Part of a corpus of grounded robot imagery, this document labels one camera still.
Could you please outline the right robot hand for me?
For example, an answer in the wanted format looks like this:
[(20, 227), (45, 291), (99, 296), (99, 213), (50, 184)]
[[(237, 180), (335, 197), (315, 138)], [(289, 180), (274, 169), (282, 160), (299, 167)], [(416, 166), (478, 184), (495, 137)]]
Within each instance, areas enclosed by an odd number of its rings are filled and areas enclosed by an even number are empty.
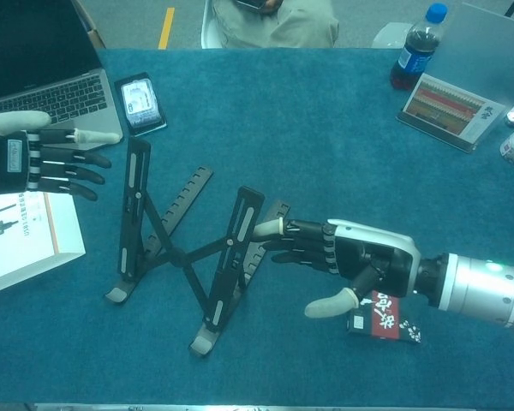
[(343, 219), (324, 223), (278, 217), (255, 226), (251, 241), (274, 252), (272, 260), (311, 267), (349, 281), (335, 295), (307, 304), (310, 319), (357, 309), (368, 293), (394, 297), (413, 292), (421, 253), (412, 238)]

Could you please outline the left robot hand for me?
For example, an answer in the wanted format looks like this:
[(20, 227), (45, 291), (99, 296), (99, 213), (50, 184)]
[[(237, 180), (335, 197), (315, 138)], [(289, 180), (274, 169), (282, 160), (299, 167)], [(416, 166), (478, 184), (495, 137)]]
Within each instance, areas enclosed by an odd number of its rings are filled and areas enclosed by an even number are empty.
[(0, 194), (45, 192), (97, 200), (98, 195), (80, 182), (103, 185), (105, 178), (82, 165), (109, 169), (111, 161), (68, 145), (113, 145), (121, 136), (80, 128), (51, 128), (50, 125), (51, 116), (41, 110), (0, 113)]

